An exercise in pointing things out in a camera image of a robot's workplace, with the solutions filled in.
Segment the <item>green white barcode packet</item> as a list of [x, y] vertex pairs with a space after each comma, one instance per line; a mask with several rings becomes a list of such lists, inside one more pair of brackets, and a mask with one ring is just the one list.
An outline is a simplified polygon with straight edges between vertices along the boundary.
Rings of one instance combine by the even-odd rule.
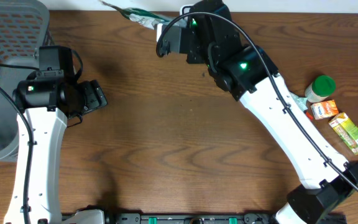
[[132, 22], [139, 23], [140, 25], [152, 30], [156, 30], [159, 24], [167, 26], [172, 20], [174, 20], [174, 17], [157, 14], [144, 9], [136, 7], [120, 8], [106, 1], [99, 1], [101, 4], [117, 10], [124, 18]]

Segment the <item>white teal snack packet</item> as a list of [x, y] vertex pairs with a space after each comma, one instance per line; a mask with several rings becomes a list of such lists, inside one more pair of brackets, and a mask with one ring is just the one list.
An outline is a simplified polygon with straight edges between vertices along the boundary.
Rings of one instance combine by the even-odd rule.
[[293, 98], [293, 100], [295, 101], [295, 103], [298, 105], [299, 109], [302, 110], [302, 112], [305, 112], [308, 110], [308, 107], [307, 107], [308, 99], [307, 98], [300, 97], [292, 92], [290, 92], [290, 95]]

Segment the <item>green lid spice jar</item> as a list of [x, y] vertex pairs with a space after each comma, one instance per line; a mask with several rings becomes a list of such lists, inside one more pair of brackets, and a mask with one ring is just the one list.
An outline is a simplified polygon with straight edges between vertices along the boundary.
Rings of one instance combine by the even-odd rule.
[[305, 97], [311, 103], [324, 101], [336, 90], [336, 82], [327, 75], [318, 76], [305, 90]]

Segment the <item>red white snack packet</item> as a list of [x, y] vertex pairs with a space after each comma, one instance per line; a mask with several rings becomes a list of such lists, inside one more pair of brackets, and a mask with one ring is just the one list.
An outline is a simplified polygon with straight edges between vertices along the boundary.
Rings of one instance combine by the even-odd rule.
[[305, 115], [309, 118], [309, 120], [314, 120], [313, 116], [308, 111], [305, 111]]

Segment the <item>orange tissue packet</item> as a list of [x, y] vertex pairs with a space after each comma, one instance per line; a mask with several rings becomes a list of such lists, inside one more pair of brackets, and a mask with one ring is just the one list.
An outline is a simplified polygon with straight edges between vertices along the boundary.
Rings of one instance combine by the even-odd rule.
[[330, 118], [336, 116], [339, 113], [336, 102], [334, 100], [313, 103], [311, 105], [311, 110], [314, 119], [316, 120]]

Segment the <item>green juice carton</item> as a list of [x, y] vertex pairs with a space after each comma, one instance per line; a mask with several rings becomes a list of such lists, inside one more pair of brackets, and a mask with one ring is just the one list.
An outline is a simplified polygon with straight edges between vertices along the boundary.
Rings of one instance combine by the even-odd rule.
[[354, 155], [358, 155], [358, 127], [345, 112], [337, 114], [329, 121], [330, 127], [343, 140]]

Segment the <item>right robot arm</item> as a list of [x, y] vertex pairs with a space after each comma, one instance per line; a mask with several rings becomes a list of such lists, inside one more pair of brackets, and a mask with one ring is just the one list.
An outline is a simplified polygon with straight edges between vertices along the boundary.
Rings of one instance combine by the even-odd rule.
[[297, 107], [265, 52], [241, 40], [234, 23], [157, 26], [156, 52], [195, 54], [220, 89], [249, 110], [269, 131], [294, 167], [300, 184], [274, 216], [277, 223], [319, 223], [358, 191], [358, 161], [337, 152]]

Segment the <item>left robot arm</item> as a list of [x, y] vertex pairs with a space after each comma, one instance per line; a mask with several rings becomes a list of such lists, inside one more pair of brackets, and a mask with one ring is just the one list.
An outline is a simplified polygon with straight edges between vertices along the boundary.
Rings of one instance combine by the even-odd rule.
[[107, 223], [100, 208], [63, 219], [58, 199], [60, 151], [67, 121], [106, 105], [98, 82], [35, 78], [19, 82], [9, 100], [17, 111], [19, 150], [5, 223]]

